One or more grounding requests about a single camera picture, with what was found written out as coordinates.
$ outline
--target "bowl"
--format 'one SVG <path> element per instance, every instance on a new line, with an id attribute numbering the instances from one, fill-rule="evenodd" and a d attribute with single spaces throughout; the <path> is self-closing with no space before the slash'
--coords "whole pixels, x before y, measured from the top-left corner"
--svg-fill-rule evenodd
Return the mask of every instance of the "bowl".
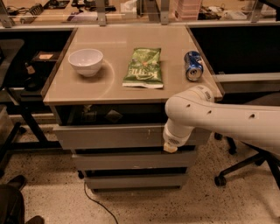
<path id="1" fill-rule="evenodd" d="M 102 67 L 103 53 L 96 49 L 81 49 L 72 52 L 68 61 L 72 68 L 85 77 L 92 77 Z"/>

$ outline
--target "green chip bag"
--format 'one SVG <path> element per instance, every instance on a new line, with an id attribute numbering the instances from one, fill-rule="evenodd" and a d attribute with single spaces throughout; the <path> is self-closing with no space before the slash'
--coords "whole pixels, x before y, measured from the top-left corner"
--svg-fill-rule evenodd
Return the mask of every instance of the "green chip bag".
<path id="1" fill-rule="evenodd" d="M 161 48 L 135 48 L 123 87 L 162 88 L 159 56 Z"/>

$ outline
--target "black shoe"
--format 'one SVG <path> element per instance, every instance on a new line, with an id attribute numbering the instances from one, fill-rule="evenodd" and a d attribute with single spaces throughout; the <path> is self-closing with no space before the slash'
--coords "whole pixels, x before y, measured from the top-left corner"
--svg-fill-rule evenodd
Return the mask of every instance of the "black shoe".
<path id="1" fill-rule="evenodd" d="M 11 179 L 7 185 L 16 187 L 19 191 L 24 188 L 26 184 L 26 179 L 23 175 L 18 175 Z"/>
<path id="2" fill-rule="evenodd" d="M 28 220 L 25 224 L 44 224 L 44 223 L 45 223 L 44 219 L 41 216 L 36 215 L 32 219 Z"/>

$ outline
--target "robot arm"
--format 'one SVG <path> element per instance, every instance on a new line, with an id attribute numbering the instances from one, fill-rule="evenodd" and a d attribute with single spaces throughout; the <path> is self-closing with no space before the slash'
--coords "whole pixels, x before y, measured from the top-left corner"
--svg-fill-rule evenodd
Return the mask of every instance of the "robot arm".
<path id="1" fill-rule="evenodd" d="M 192 87 L 165 104 L 164 149 L 186 143 L 194 128 L 210 130 L 280 155 L 280 108 L 214 103 L 211 90 Z"/>

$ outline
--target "floor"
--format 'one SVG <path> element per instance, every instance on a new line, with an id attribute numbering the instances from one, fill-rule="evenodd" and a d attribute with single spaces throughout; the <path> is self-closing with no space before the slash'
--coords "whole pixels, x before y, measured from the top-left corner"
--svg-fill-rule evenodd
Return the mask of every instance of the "floor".
<path id="1" fill-rule="evenodd" d="M 55 139 L 52 126 L 42 129 L 50 140 Z M 28 140 L 34 140 L 29 132 L 21 136 L 21 141 Z M 46 224 L 280 223 L 280 192 L 267 164 L 252 164 L 229 175 L 225 187 L 214 184 L 221 170 L 254 154 L 242 143 L 237 146 L 238 153 L 232 156 L 226 140 L 216 140 L 212 134 L 207 145 L 198 147 L 197 161 L 182 189 L 93 193 L 78 178 L 71 155 L 61 150 L 9 155 L 0 184 L 25 175 L 25 219 L 41 215 Z"/>

